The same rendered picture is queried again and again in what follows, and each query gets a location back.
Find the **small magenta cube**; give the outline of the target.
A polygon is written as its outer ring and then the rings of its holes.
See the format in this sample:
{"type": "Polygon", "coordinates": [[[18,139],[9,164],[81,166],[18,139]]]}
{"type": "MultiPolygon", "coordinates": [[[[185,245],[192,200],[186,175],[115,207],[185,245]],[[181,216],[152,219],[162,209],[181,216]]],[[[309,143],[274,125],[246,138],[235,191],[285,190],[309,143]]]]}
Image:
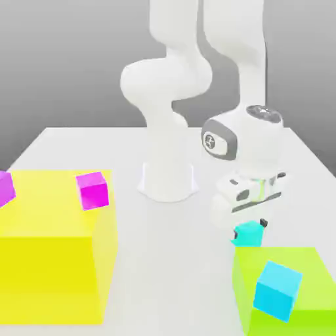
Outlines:
{"type": "Polygon", "coordinates": [[[102,172],[77,175],[75,180],[82,210],[88,211],[110,204],[108,184],[102,172]]]}

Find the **large lime green box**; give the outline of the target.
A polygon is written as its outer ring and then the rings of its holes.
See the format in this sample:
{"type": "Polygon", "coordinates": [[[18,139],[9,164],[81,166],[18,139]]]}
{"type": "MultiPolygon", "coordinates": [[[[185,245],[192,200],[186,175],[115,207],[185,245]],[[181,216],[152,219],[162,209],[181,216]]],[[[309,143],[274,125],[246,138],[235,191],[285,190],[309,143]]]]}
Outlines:
{"type": "Polygon", "coordinates": [[[313,247],[237,247],[232,282],[245,336],[336,336],[336,283],[313,247]],[[273,261],[303,274],[288,322],[253,307],[257,280],[273,261]]]}

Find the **large yellow box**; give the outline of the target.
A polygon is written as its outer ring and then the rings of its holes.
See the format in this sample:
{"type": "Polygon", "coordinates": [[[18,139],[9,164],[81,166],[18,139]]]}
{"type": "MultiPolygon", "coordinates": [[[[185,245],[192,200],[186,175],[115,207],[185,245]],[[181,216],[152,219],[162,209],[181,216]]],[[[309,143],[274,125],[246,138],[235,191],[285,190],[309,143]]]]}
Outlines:
{"type": "Polygon", "coordinates": [[[0,207],[0,325],[100,325],[118,240],[110,202],[84,210],[80,170],[13,170],[16,197],[0,207]]]}

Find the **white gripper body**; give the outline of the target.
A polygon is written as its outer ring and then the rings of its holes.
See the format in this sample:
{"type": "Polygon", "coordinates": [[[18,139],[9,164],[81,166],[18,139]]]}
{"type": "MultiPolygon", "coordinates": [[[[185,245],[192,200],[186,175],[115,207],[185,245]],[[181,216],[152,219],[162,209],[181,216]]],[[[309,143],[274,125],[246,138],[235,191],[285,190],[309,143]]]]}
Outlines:
{"type": "Polygon", "coordinates": [[[261,202],[242,203],[233,206],[223,195],[216,194],[211,202],[211,222],[223,229],[233,229],[235,226],[260,219],[270,220],[282,200],[282,193],[277,192],[261,202]]]}

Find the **small teal cube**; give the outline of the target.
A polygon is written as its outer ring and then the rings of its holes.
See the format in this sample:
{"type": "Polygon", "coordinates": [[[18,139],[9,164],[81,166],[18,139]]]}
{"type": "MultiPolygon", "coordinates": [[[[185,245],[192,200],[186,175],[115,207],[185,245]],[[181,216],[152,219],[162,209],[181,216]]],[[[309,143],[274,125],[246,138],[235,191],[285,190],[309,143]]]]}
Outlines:
{"type": "Polygon", "coordinates": [[[249,221],[236,227],[238,237],[231,242],[238,247],[260,247],[263,240],[264,228],[257,221],[249,221]]]}

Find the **small purple cube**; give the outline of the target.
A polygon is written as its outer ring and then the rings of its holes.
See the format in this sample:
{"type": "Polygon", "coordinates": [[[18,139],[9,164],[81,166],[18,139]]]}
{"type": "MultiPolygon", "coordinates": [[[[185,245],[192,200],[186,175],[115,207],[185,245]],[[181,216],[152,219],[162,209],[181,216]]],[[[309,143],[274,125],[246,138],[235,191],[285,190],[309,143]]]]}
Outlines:
{"type": "Polygon", "coordinates": [[[10,173],[0,171],[0,208],[16,197],[13,179],[10,173]]]}

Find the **small cyan cube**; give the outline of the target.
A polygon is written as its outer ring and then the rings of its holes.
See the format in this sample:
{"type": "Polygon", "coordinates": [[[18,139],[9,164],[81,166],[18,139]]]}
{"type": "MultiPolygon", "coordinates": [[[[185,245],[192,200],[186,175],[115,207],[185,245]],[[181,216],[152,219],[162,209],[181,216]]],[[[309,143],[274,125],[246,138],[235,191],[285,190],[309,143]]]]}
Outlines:
{"type": "Polygon", "coordinates": [[[253,307],[288,322],[298,297],[303,274],[268,261],[255,288],[253,307]]]}

